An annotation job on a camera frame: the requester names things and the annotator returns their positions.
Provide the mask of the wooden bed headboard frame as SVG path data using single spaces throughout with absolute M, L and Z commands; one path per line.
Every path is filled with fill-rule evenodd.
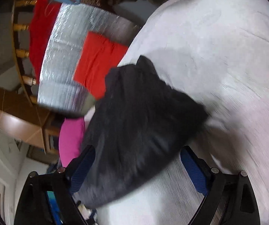
M 23 66 L 23 61 L 29 59 L 29 49 L 20 46 L 19 35 L 29 31 L 29 23 L 19 22 L 19 14 L 30 11 L 36 2 L 37 0 L 13 0 L 10 26 L 13 61 L 16 66 L 21 88 L 31 106 L 37 104 L 37 97 L 31 91 L 31 87 L 37 85 L 37 79 L 35 76 L 27 74 Z

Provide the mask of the silver foil headboard panel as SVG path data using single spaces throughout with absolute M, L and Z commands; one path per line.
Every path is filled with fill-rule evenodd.
M 103 9 L 62 4 L 45 50 L 38 104 L 55 112 L 81 115 L 88 91 L 73 78 L 88 32 L 128 46 L 139 30 L 135 23 Z

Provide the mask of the brown wooden cabinet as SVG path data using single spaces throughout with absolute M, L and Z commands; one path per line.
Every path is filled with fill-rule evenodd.
M 38 105 L 31 106 L 25 96 L 0 88 L 0 130 L 15 139 L 58 154 L 51 137 L 59 136 L 59 127 L 52 125 L 55 113 Z

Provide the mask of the white bed blanket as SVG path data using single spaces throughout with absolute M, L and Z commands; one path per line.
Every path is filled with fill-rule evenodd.
M 191 149 L 224 173 L 245 171 L 260 223 L 269 224 L 269 1 L 169 0 L 120 65 L 140 55 L 206 107 L 209 119 Z

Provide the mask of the pink cushion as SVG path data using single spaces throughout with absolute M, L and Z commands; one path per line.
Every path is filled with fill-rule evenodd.
M 63 167 L 81 153 L 81 143 L 85 133 L 85 121 L 80 118 L 66 118 L 59 133 L 59 156 Z

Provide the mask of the red cushion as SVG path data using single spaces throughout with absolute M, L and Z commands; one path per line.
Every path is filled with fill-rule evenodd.
M 128 47 L 89 31 L 74 73 L 74 81 L 81 84 L 97 100 L 105 94 L 105 77 L 118 66 Z

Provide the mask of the red cloth on headboard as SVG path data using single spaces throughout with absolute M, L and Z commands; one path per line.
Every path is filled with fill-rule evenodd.
M 37 81 L 40 80 L 45 51 L 60 8 L 59 2 L 37 0 L 33 9 L 33 18 L 29 25 L 29 59 Z

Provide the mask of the black garment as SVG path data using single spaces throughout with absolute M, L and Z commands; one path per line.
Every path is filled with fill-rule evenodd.
M 88 208 L 118 200 L 159 174 L 208 118 L 204 106 L 167 85 L 151 60 L 116 67 L 84 133 L 95 160 L 79 195 Z

